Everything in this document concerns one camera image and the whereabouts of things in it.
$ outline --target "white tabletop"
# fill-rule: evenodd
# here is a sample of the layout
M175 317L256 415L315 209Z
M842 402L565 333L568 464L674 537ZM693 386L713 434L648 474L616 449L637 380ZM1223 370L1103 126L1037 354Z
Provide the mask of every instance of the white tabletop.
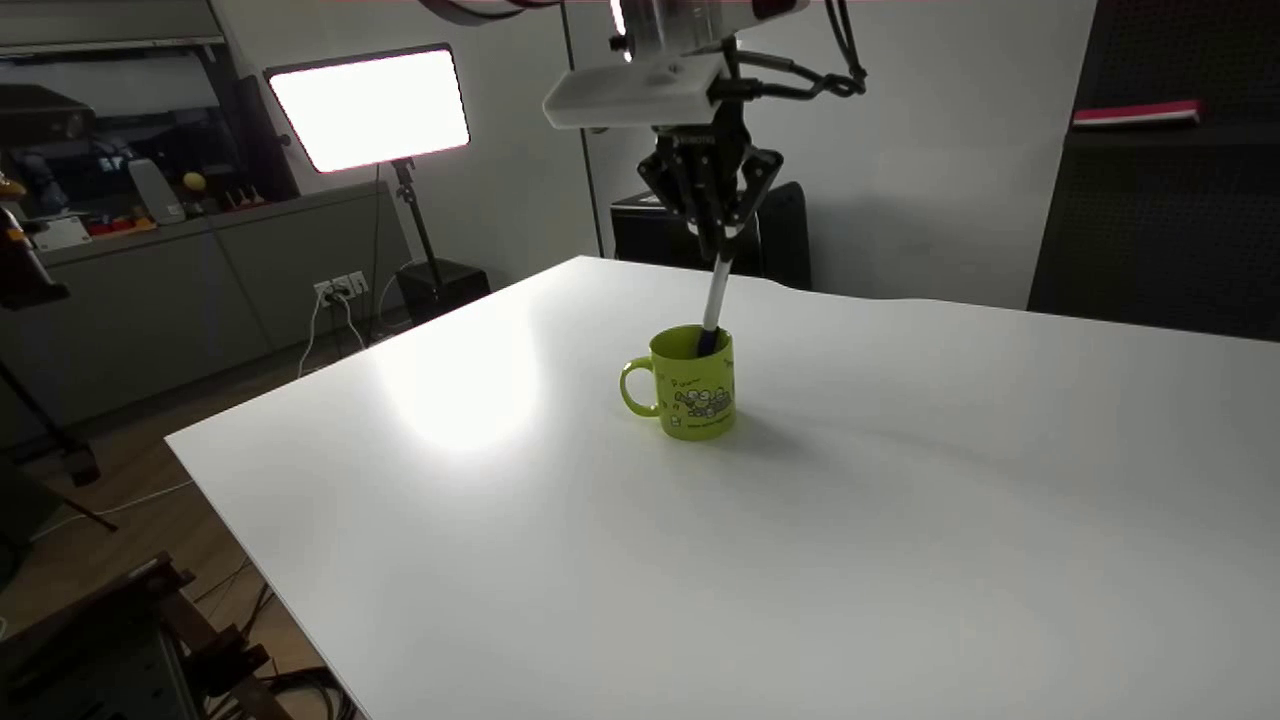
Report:
M572 260L173 438L374 720L1273 720L1280 348Z

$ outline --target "yellow mug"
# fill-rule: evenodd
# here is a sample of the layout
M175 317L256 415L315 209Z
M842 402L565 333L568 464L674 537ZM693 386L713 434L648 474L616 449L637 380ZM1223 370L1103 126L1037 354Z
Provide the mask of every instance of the yellow mug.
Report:
M659 415L674 441L717 441L736 426L731 335L719 333L717 354L700 355L694 324L653 335L648 355L619 371L619 395L637 415ZM630 378L653 371L654 403L630 395Z

